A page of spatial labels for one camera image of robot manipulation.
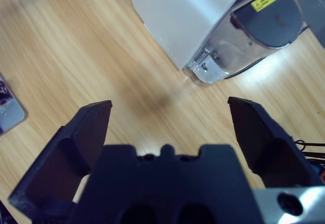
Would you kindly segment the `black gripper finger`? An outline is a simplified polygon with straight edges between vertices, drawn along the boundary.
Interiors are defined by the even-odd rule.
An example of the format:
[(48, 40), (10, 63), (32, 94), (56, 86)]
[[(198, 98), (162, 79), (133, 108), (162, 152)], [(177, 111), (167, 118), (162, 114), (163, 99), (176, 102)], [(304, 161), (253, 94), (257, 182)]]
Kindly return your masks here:
[(227, 102), (247, 165), (265, 187), (319, 185), (319, 175), (262, 105), (237, 97), (229, 97)]
[(60, 127), (8, 197), (30, 220), (67, 220), (84, 176), (101, 154), (111, 101), (81, 107)]

